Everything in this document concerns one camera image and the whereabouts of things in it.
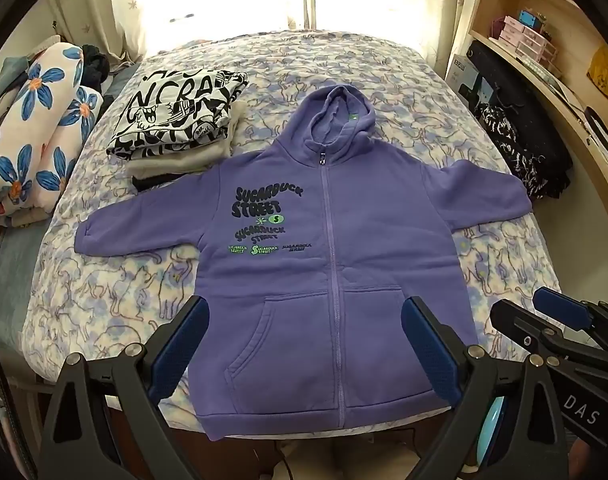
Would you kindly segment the purple zip hoodie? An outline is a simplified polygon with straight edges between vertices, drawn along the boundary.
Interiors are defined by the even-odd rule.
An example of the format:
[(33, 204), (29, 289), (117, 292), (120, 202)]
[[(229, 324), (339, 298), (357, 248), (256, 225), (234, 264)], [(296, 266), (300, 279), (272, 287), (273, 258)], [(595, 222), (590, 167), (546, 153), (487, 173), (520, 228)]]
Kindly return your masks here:
[(393, 422), (443, 406), (401, 308), (411, 296), (477, 339), (453, 234), (529, 214), (520, 180), (438, 169), (371, 132), (355, 88), (317, 90), (272, 144), (104, 207), (74, 248), (113, 257), (189, 244), (209, 325), (188, 367), (211, 439)]

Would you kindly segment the black white patterned clothes pile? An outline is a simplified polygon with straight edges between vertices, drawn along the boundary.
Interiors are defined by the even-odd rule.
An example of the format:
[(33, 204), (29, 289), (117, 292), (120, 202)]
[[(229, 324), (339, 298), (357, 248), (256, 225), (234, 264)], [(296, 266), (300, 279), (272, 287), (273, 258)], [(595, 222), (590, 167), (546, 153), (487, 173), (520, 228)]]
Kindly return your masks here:
[(531, 200), (559, 198), (569, 187), (572, 158), (538, 102), (493, 96), (478, 103), (474, 116)]

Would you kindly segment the cat print fleece blanket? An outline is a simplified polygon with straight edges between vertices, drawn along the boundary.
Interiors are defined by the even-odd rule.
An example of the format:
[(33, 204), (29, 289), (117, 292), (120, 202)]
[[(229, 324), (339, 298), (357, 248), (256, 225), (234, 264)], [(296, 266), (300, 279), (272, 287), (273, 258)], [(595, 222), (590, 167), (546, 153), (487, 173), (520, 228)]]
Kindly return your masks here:
[[(137, 192), (116, 129), (189, 98), (201, 67), (245, 73), (234, 153)], [(418, 53), (332, 32), (275, 32), (150, 58), (77, 158), (42, 239), (22, 350), (65, 358), (146, 341), (191, 295), (208, 331), (162, 405), (228, 436), (377, 430), (441, 408), (401, 328), (421, 297), (466, 344), (520, 361), (489, 321), (558, 280), (523, 186)]]

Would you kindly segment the black instrument case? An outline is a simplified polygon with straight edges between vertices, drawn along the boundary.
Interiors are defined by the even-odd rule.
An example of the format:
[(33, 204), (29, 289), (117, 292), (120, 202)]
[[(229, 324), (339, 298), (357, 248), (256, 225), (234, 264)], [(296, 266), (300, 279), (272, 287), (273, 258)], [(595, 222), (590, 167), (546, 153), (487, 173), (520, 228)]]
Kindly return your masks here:
[(527, 77), (482, 41), (473, 39), (466, 56), (496, 91), (502, 105), (513, 106), (520, 112), (529, 108), (541, 115), (542, 120), (554, 109)]

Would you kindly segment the black folded garment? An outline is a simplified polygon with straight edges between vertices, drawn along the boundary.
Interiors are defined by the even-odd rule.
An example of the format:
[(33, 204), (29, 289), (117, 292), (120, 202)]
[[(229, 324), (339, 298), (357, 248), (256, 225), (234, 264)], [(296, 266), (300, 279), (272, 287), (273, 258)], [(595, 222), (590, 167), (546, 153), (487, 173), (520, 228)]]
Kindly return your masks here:
[(159, 174), (146, 178), (132, 177), (132, 183), (138, 193), (143, 193), (152, 190), (152, 188), (160, 188), (183, 177), (189, 177), (189, 174)]

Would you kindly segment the cream folded garment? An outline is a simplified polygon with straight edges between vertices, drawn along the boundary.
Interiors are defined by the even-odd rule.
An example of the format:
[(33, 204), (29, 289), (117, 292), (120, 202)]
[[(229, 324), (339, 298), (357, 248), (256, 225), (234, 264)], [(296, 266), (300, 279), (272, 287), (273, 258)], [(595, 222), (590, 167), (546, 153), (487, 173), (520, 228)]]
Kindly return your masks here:
[(231, 143), (240, 119), (246, 112), (246, 102), (235, 101), (231, 106), (231, 118), (226, 134), (216, 142), (200, 148), (153, 156), (150, 158), (129, 160), (126, 162), (126, 174), (137, 179), (149, 179), (162, 174), (190, 174), (207, 169), (219, 160), (232, 154)]

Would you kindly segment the pink drawer organizer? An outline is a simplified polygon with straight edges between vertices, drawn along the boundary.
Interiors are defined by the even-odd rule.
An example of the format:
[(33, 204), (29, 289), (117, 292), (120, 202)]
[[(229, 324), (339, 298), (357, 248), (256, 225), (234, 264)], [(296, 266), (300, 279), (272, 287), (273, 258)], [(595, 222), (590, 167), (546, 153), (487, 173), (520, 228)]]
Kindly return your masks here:
[(498, 41), (510, 52), (527, 55), (543, 66), (552, 64), (558, 53), (550, 41), (510, 15), (505, 15), (503, 19)]

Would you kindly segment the blue flower quilt roll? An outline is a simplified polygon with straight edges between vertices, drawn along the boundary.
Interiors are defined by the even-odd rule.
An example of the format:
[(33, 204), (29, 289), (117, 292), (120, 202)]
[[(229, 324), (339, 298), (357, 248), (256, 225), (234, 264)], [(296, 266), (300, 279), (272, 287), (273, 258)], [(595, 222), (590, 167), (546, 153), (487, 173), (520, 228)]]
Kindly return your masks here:
[(0, 226), (54, 212), (98, 119), (101, 93), (82, 84), (83, 49), (58, 42), (27, 71), (0, 123)]

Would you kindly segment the black white graffiti garment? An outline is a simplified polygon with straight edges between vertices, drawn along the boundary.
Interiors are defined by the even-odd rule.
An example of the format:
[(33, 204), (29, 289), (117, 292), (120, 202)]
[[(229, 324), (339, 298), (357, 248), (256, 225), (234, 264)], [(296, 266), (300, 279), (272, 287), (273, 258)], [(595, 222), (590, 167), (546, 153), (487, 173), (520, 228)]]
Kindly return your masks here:
[(144, 76), (118, 117), (106, 154), (143, 159), (202, 148), (228, 136), (245, 73), (200, 68)]

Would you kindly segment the wooden shelf unit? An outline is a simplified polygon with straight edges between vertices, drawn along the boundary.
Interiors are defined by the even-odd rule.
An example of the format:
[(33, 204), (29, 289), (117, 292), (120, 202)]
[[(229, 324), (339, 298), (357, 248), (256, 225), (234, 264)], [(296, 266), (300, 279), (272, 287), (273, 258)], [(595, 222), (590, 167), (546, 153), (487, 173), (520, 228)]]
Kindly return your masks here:
[(553, 64), (561, 71), (562, 83), (581, 104), (593, 108), (608, 129), (607, 98), (587, 77), (592, 55), (604, 44), (603, 38), (573, 0), (476, 0), (471, 24), (468, 26), (472, 38), (501, 56), (537, 89), (539, 99), (561, 137), (587, 171), (608, 215), (608, 163), (589, 140), (588, 132), (543, 81), (517, 61), (512, 52), (503, 49), (498, 41), (490, 38), (492, 21), (505, 15), (515, 18), (522, 10), (533, 10), (546, 18), (552, 27), (552, 44), (558, 48)]

